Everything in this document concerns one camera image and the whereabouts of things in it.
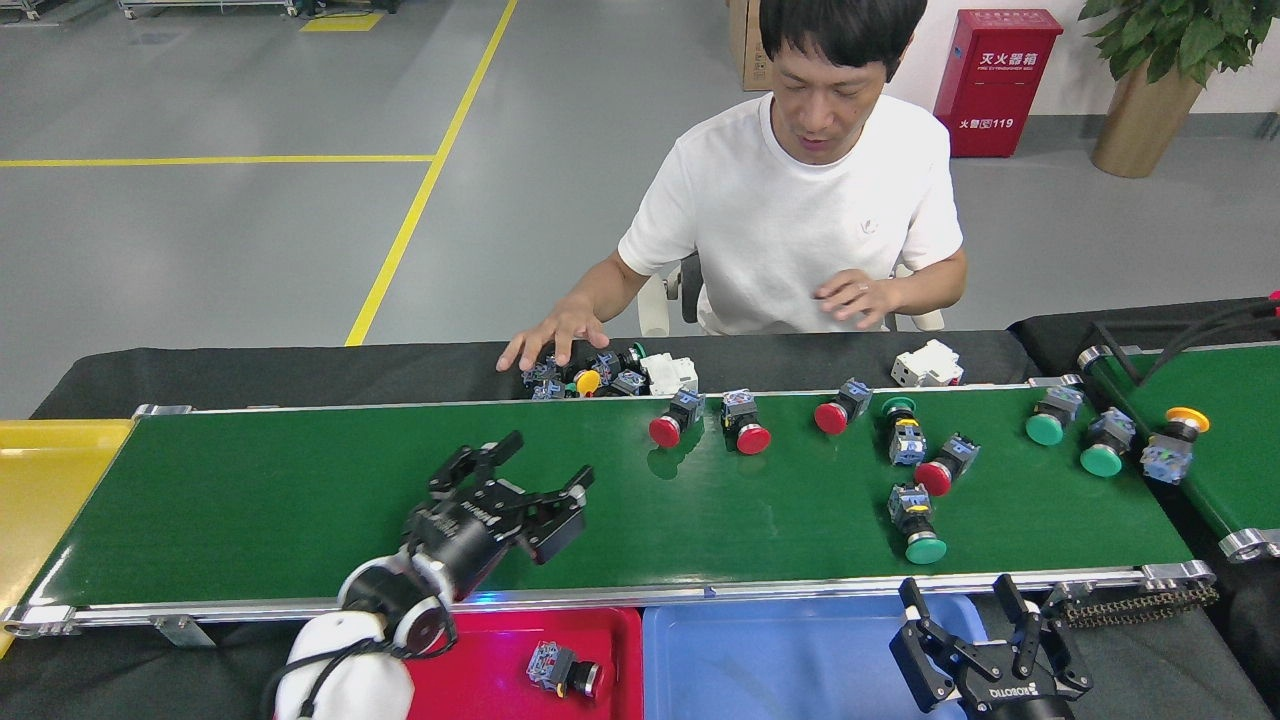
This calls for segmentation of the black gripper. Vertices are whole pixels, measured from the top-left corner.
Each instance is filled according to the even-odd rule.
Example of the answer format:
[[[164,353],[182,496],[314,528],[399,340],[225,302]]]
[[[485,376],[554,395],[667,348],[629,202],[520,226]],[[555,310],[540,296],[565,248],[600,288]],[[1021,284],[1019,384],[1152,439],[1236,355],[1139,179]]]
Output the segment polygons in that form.
[[[403,528],[410,555],[421,568],[434,568],[451,583],[451,598],[470,594],[515,542],[536,565],[545,565],[585,529],[582,515],[594,466],[584,465],[558,491],[531,495],[527,511],[516,506],[524,492],[509,482],[488,482],[495,469],[524,447],[512,430],[477,448],[460,446],[428,482],[430,500],[416,506]],[[462,486],[468,478],[481,483]]]
[[[998,575],[993,591],[1012,624],[1012,661],[1002,674],[992,653],[932,620],[914,578],[902,580],[905,620],[890,651],[916,706],[929,714],[956,696],[966,719],[1074,719],[1070,702],[1094,679],[1070,629],[1024,600],[1010,574]]]

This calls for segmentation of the person's right hand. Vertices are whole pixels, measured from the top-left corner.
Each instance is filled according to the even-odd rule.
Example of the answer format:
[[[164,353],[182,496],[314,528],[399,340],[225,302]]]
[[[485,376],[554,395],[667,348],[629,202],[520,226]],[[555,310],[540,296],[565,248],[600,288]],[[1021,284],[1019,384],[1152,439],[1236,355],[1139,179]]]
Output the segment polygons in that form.
[[[547,355],[557,366],[567,366],[573,354],[573,343],[585,341],[594,348],[604,348],[611,340],[593,302],[572,293],[556,304],[538,324],[516,333],[495,361],[497,372],[518,368],[530,372]]]

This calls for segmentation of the person's left hand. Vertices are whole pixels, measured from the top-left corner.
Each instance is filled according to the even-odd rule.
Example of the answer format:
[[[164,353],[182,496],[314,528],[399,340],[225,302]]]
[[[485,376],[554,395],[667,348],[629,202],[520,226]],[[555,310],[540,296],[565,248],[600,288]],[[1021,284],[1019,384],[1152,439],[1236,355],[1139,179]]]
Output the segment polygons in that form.
[[[906,301],[904,278],[874,279],[860,269],[837,272],[814,291],[819,309],[858,331],[874,329]]]

